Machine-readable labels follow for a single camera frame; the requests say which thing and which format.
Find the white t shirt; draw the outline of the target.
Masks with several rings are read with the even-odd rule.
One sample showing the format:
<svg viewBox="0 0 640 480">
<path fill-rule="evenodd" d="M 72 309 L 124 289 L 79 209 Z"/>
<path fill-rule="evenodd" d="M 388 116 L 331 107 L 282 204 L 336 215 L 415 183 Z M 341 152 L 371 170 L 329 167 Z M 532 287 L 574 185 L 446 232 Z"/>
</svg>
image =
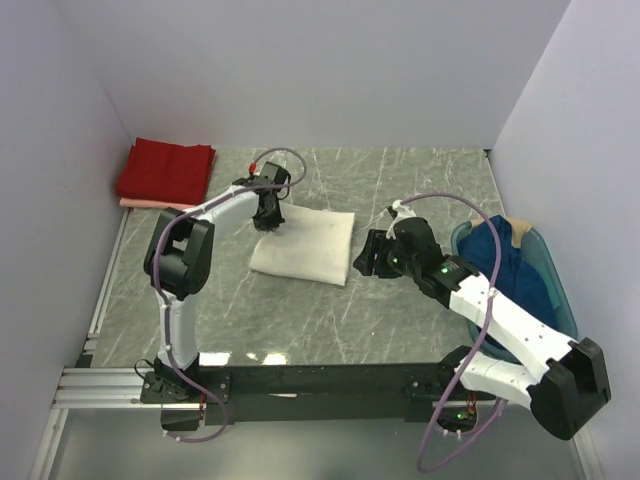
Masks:
<svg viewBox="0 0 640 480">
<path fill-rule="evenodd" d="M 283 204 L 285 222 L 255 246 L 249 268 L 272 276 L 343 287 L 349 271 L 353 212 Z"/>
</svg>

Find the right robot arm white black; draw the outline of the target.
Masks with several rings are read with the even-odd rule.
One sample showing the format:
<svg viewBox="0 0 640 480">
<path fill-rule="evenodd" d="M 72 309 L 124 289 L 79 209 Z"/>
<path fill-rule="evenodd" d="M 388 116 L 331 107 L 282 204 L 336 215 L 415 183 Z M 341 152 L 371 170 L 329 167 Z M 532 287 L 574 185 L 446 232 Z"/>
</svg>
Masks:
<svg viewBox="0 0 640 480">
<path fill-rule="evenodd" d="M 407 276 L 424 295 L 486 326 L 516 360 L 468 353 L 454 369 L 460 383 L 528 409 L 554 437 L 573 438 L 609 402 L 604 352 L 596 342 L 545 325 L 469 262 L 444 254 L 425 219 L 402 217 L 388 230 L 370 230 L 353 266 L 363 276 Z"/>
</svg>

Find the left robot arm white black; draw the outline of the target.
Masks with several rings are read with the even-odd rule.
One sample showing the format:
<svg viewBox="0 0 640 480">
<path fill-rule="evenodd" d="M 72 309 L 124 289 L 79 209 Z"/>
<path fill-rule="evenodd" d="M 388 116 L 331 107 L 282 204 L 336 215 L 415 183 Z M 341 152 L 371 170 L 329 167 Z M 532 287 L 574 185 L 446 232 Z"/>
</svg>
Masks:
<svg viewBox="0 0 640 480">
<path fill-rule="evenodd" d="M 163 210 L 144 259 L 159 303 L 161 340 L 153 372 L 144 380 L 144 402 L 187 402 L 202 396 L 198 387 L 199 351 L 195 339 L 196 295 L 209 279 L 214 242 L 246 220 L 258 231 L 283 222 L 279 192 L 291 174 L 266 162 L 234 181 L 213 199 L 187 208 Z"/>
</svg>

